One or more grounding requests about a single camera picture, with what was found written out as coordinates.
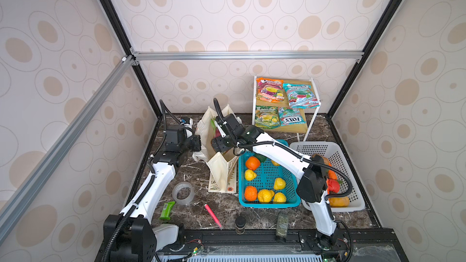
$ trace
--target orange fruit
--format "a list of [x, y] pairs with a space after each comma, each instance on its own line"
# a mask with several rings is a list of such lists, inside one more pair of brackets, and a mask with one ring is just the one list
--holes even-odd
[[248, 160], [246, 160], [246, 167], [251, 170], [256, 170], [260, 166], [260, 161], [254, 156], [249, 157]]
[[247, 201], [255, 201], [257, 199], [257, 188], [254, 186], [246, 186], [244, 190], [244, 199]]

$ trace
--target candy bag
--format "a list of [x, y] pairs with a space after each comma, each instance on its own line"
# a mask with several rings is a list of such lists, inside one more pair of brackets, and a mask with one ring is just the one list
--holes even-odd
[[256, 106], [254, 124], [268, 129], [279, 127], [280, 118], [277, 108], [274, 106]]
[[280, 125], [305, 124], [306, 120], [302, 118], [299, 108], [279, 107], [278, 115], [280, 116]]
[[284, 98], [283, 80], [258, 78], [256, 99], [268, 102], [281, 102]]
[[311, 85], [283, 84], [291, 108], [314, 108], [319, 106], [317, 97], [312, 93]]

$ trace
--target plastic basket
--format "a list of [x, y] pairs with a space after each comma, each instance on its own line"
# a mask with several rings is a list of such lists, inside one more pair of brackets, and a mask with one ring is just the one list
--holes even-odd
[[[288, 146], [288, 143], [285, 140], [278, 139], [278, 142]], [[246, 160], [249, 157], [254, 156], [253, 152], [247, 151], [246, 153], [240, 156], [238, 161], [239, 170], [238, 170], [238, 177], [240, 180], [239, 183], [239, 200], [240, 204], [243, 207], [255, 207], [255, 208], [286, 208], [286, 207], [297, 207], [301, 203], [301, 198], [296, 194], [296, 188], [298, 184], [296, 183], [296, 178], [294, 175], [289, 172], [283, 166], [274, 166], [270, 159], [267, 159], [264, 163], [261, 163], [259, 168], [257, 168], [254, 172], [257, 174], [257, 177], [254, 178], [252, 181], [247, 181], [244, 179], [244, 172], [247, 170], [246, 168]], [[287, 197], [287, 202], [282, 204], [273, 204], [273, 203], [260, 203], [258, 200], [256, 201], [247, 201], [244, 199], [244, 189], [246, 186], [252, 185], [257, 188], [257, 192], [262, 189], [274, 189], [275, 179], [277, 177], [283, 178], [286, 182], [286, 186], [282, 190], [274, 190], [275, 193], [281, 192]]]
[[[349, 206], [347, 207], [332, 207], [332, 212], [341, 213], [341, 212], [353, 212], [357, 210], [363, 210], [365, 208], [365, 203], [361, 190], [358, 188], [356, 179], [351, 172], [350, 166], [346, 161], [343, 152], [341, 151], [340, 146], [334, 142], [295, 142], [291, 143], [290, 148], [296, 150], [300, 153], [306, 155], [319, 154], [329, 159], [332, 167], [339, 169], [346, 174], [347, 177], [351, 180], [353, 184], [353, 191], [348, 196]], [[346, 191], [348, 184], [343, 181], [343, 184], [340, 185], [340, 192]]]

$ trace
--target circle patterned wallpaper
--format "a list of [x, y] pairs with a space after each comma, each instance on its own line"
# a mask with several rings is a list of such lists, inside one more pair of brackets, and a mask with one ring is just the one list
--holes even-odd
[[113, 1], [134, 48], [157, 52], [362, 49], [389, 0]]
[[[97, 0], [0, 0], [0, 42], [1, 209], [123, 53]], [[3, 243], [0, 261], [94, 260], [103, 219], [121, 209], [154, 126], [137, 83], [125, 73]]]
[[170, 111], [202, 114], [213, 107], [214, 97], [235, 113], [251, 113], [254, 75], [314, 78], [322, 102], [319, 112], [326, 113], [354, 64], [354, 59], [141, 61], [149, 85]]
[[466, 0], [406, 0], [335, 116], [413, 262], [464, 260], [465, 14]]

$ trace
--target white plastic basket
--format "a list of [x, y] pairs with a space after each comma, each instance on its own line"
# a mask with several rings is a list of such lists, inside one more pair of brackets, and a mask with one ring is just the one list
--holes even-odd
[[[348, 196], [349, 206], [347, 207], [332, 207], [332, 212], [353, 212], [357, 210], [363, 210], [365, 208], [364, 198], [361, 194], [361, 190], [354, 179], [353, 173], [351, 172], [350, 166], [341, 151], [340, 146], [334, 142], [295, 142], [290, 144], [290, 148], [306, 155], [319, 154], [329, 159], [332, 167], [339, 169], [346, 174], [353, 184], [353, 191]], [[341, 184], [341, 192], [344, 192], [348, 185], [345, 181]]]

